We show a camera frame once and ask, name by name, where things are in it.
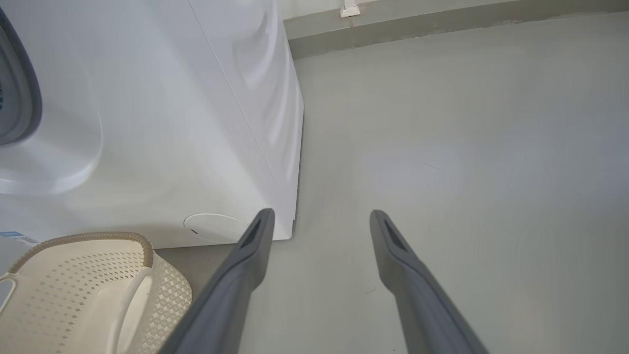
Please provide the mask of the grey rubber door gasket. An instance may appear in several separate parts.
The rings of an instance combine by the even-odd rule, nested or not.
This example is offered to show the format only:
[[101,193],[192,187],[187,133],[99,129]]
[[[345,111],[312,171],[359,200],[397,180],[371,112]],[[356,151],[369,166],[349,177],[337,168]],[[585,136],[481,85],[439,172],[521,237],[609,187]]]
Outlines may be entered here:
[[0,7],[0,147],[30,138],[41,123],[42,99],[33,65]]

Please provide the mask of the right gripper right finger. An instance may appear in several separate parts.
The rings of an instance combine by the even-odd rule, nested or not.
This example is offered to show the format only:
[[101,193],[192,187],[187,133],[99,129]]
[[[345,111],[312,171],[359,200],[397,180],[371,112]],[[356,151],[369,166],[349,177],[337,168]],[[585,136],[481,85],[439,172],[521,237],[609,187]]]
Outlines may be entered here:
[[379,276],[395,296],[409,354],[489,354],[391,218],[373,210],[369,227]]

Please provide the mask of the blue white energy label sticker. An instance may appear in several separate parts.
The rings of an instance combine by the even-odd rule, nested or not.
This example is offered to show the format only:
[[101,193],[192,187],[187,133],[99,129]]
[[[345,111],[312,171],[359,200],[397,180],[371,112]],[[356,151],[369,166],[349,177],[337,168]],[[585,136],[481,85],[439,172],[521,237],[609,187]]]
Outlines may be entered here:
[[40,244],[38,240],[32,239],[31,237],[23,235],[19,232],[0,232],[0,236],[7,239],[15,240],[29,247],[34,247]]

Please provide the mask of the white front-load washing machine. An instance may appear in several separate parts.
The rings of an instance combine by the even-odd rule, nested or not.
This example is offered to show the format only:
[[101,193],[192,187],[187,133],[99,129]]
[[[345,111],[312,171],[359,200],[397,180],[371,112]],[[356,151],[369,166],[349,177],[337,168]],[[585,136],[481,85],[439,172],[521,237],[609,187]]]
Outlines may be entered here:
[[42,99],[36,132],[0,147],[0,232],[217,245],[184,220],[271,208],[292,237],[305,105],[278,0],[0,7]]

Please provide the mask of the cream perforated laundry basket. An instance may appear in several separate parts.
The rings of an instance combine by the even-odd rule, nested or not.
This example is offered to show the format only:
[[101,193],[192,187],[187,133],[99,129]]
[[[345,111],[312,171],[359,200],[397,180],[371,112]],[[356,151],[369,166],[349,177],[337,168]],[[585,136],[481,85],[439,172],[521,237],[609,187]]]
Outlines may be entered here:
[[193,298],[187,279],[131,232],[46,240],[5,281],[0,354],[158,354]]

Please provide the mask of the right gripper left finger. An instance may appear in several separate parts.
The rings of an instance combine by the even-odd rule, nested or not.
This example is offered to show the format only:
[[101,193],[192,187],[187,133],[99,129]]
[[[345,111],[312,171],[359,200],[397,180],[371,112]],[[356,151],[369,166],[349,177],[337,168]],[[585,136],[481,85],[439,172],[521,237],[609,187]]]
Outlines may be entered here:
[[263,282],[276,215],[260,210],[159,354],[238,354],[250,297]]

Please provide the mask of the round white filter cover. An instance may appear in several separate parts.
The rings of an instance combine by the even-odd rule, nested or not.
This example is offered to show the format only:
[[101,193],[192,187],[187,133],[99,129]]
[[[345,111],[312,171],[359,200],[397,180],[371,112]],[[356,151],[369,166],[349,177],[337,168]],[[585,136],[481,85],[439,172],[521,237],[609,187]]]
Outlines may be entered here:
[[183,224],[196,237],[215,244],[236,243],[249,227],[247,222],[216,213],[191,215]]

